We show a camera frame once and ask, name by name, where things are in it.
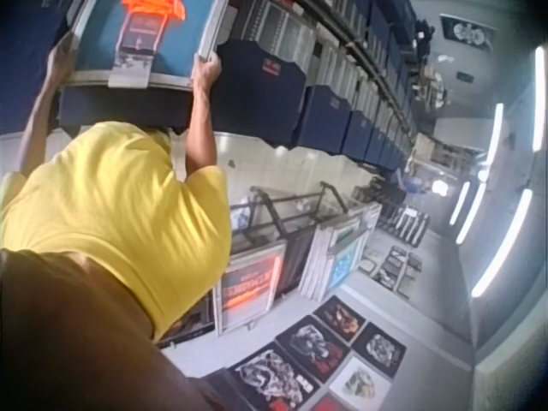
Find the framed screen with orange print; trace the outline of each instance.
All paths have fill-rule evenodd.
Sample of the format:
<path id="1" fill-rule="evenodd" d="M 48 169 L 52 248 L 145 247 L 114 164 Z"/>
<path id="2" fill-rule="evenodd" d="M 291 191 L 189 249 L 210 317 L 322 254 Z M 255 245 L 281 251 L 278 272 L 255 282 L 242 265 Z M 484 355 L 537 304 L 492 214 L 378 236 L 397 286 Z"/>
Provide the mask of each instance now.
<path id="1" fill-rule="evenodd" d="M 219 336 L 270 311 L 285 248 L 286 241 L 276 241 L 230 258 L 229 267 L 213 289 Z"/>

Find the forearm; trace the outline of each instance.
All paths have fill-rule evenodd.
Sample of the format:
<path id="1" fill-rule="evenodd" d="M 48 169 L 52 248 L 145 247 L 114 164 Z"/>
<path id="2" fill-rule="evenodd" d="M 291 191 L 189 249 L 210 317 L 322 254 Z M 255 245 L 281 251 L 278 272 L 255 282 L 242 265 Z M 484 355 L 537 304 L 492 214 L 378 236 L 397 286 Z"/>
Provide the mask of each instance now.
<path id="1" fill-rule="evenodd" d="M 29 177 L 45 161 L 45 145 L 48 136 L 48 122 L 55 87 L 46 85 L 34 102 L 21 145 L 19 147 L 18 171 Z"/>
<path id="2" fill-rule="evenodd" d="M 187 177 L 196 170 L 217 164 L 217 147 L 211 126 L 209 95 L 206 90 L 194 91 L 194 105 L 185 152 Z"/>

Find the red label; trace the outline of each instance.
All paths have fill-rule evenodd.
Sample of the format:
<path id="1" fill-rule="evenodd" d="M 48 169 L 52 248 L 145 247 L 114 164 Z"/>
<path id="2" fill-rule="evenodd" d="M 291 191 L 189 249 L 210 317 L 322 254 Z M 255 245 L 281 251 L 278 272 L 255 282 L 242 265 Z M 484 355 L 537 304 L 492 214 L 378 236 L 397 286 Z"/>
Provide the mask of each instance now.
<path id="1" fill-rule="evenodd" d="M 272 61 L 270 58 L 266 58 L 263 62 L 263 70 L 266 73 L 272 74 L 272 75 L 280 75 L 280 70 L 282 67 L 280 66 L 280 63 L 276 63 Z"/>

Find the person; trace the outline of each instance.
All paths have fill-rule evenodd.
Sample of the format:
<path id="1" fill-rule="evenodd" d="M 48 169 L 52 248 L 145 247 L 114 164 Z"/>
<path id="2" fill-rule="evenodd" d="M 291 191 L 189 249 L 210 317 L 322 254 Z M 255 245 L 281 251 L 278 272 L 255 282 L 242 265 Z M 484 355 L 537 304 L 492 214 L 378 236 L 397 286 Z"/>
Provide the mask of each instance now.
<path id="1" fill-rule="evenodd" d="M 229 261 L 209 104 L 221 63 L 214 53 L 194 62 L 184 182 L 167 135 L 121 122 L 94 125 L 44 163 L 51 101 L 74 67 L 71 40 L 49 55 L 18 170 L 2 185 L 0 402 L 223 409 L 154 346 Z"/>

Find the person's arm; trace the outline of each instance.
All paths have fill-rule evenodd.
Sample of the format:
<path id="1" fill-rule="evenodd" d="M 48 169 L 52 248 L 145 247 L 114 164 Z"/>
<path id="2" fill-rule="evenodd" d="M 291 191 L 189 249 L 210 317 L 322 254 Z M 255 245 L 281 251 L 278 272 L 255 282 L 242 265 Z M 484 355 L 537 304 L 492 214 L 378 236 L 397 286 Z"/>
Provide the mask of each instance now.
<path id="1" fill-rule="evenodd" d="M 19 147 L 17 171 L 29 177 L 45 161 L 45 141 L 48 134 L 51 103 L 57 88 L 74 68 L 75 52 L 70 51 L 72 33 L 67 33 L 50 52 L 44 85 L 34 102 Z"/>
<path id="2" fill-rule="evenodd" d="M 199 169 L 217 164 L 217 146 L 211 126 L 209 93 L 220 74 L 221 61 L 214 52 L 208 62 L 199 56 L 194 58 L 194 105 L 185 144 L 187 178 Z"/>

